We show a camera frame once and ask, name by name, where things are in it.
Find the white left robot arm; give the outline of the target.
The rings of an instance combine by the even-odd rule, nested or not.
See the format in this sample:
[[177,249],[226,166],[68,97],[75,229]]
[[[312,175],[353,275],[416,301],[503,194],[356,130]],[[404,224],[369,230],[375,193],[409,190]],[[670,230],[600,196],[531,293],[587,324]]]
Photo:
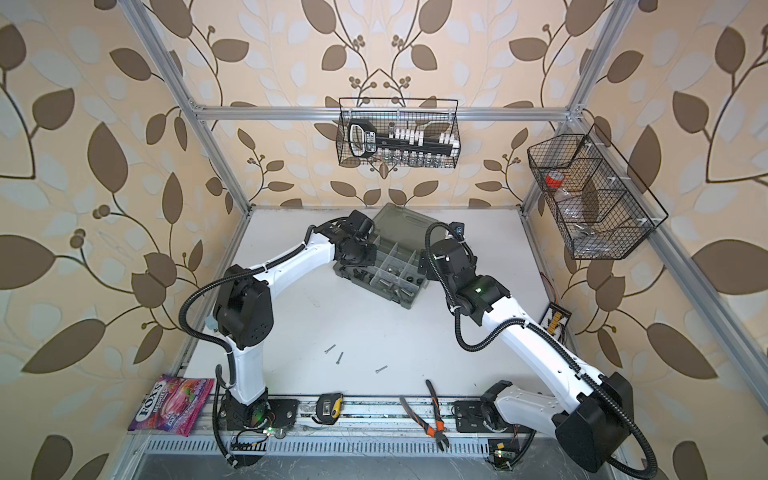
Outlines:
[[[370,240],[374,221],[354,210],[319,226],[307,228],[295,247],[265,263],[232,266],[224,277],[195,291],[182,304],[178,323],[187,335],[225,351],[229,380],[227,390],[238,404],[255,406],[266,400],[262,343],[274,327],[273,300],[304,275],[336,262],[352,268],[375,264],[377,246]],[[187,320],[193,304],[216,291],[213,316],[219,336],[194,329]]]

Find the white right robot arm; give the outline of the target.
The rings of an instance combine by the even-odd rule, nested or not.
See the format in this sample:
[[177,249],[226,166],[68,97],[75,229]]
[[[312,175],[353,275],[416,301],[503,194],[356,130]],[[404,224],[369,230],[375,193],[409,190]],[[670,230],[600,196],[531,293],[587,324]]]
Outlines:
[[608,464],[635,479],[658,472],[653,448],[634,421],[633,390],[621,374],[604,375],[535,322],[510,291],[476,272],[477,258],[458,223],[430,224],[424,235],[428,276],[441,285],[459,347],[470,353],[501,339],[550,390],[559,409],[518,407],[502,395],[492,404],[503,421],[554,435],[582,469]]

